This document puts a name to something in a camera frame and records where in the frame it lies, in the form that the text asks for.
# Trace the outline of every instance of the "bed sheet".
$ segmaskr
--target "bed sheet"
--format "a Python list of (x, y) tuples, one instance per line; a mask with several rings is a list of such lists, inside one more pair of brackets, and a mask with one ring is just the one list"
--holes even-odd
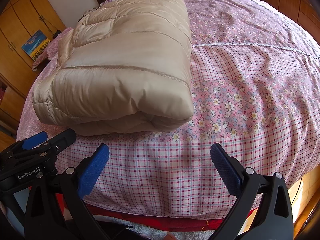
[[(170, 133), (78, 136), (58, 156), (59, 172), (77, 166), (100, 143), (110, 148), (108, 164), (85, 197), (89, 204), (127, 214), (224, 218), (235, 197), (210, 160), (215, 142), (257, 173), (281, 172), (288, 187), (320, 163), (320, 47), (314, 39), (259, 0), (185, 3), (194, 117)], [(31, 94), (17, 139), (63, 131), (39, 122)]]

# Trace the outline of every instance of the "bedspread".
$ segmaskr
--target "bedspread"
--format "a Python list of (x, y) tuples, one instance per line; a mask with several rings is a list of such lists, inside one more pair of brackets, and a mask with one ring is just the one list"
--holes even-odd
[[(314, 39), (259, 0), (185, 3), (194, 117), (170, 133), (78, 136), (59, 155), (59, 172), (100, 143), (110, 148), (87, 203), (138, 215), (223, 218), (235, 197), (210, 160), (213, 143), (257, 173), (281, 172), (288, 187), (320, 162), (320, 48)], [(52, 137), (64, 129), (39, 122), (30, 92), (17, 138), (42, 130)]]

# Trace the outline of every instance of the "blue gripper pad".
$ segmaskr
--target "blue gripper pad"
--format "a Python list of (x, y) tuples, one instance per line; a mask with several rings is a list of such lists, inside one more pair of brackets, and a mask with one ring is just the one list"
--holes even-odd
[(109, 147), (102, 143), (90, 157), (90, 162), (79, 178), (78, 195), (81, 199), (91, 193), (108, 160)]
[(48, 135), (45, 131), (35, 134), (23, 141), (22, 149), (31, 150), (37, 145), (44, 143), (48, 139)]
[(229, 194), (238, 198), (241, 194), (241, 178), (228, 160), (230, 157), (219, 143), (211, 146), (210, 157)]

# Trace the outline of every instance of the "pink plaid pattern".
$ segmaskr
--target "pink plaid pattern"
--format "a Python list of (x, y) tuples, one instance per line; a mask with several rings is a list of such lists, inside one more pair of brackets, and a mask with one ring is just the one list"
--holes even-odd
[[(281, 172), (288, 187), (320, 163), (319, 46), (301, 27), (264, 2), (227, 0), (227, 5), (232, 1), (243, 6), (230, 8), (235, 10), (231, 24), (223, 16), (223, 0), (210, 11), (193, 1), (197, 0), (185, 0), (188, 10), (193, 11), (189, 13), (194, 23), (191, 31), (201, 40), (194, 40), (191, 53), (192, 121), (170, 133), (78, 136), (76, 143), (58, 156), (59, 172), (77, 166), (100, 143), (110, 148), (110, 160), (85, 198), (87, 203), (138, 215), (224, 218), (235, 197), (228, 194), (210, 160), (210, 147), (215, 142), (244, 167), (266, 175)], [(242, 32), (250, 28), (251, 23), (243, 21), (249, 9), (253, 12), (251, 23), (256, 24), (252, 40), (232, 40), (235, 35), (243, 37)], [(256, 19), (260, 13), (268, 15), (272, 28), (285, 33), (281, 45), (273, 44), (279, 38), (277, 32), (256, 34), (265, 24)], [(214, 18), (216, 22), (209, 27), (211, 14), (222, 17), (219, 21)], [(207, 24), (207, 28), (197, 29), (196, 22)], [(217, 24), (225, 28), (214, 36)], [(223, 32), (227, 41), (211, 40), (223, 37)], [(265, 42), (255, 40), (260, 36)], [(56, 61), (57, 56), (39, 80), (55, 68)], [(17, 138), (42, 130), (52, 137), (63, 131), (65, 127), (39, 122), (31, 94), (32, 88)]]

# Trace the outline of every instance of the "wooden floor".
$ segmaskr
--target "wooden floor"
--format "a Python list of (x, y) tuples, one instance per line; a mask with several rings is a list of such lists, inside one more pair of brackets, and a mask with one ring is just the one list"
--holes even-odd
[[(293, 186), (289, 189), (289, 196), (291, 202), (293, 201), (294, 196), (297, 194), (294, 202), (292, 203), (293, 223), (297, 220), (297, 218), (303, 212), (304, 208), (307, 206), (308, 202), (310, 201), (314, 193), (320, 187), (320, 165), (302, 177), (300, 188), (299, 183), (300, 180), (293, 184)], [(248, 217), (248, 219), (246, 220), (244, 232), (249, 230), (256, 213), (257, 210), (255, 210), (251, 214), (251, 216)]]

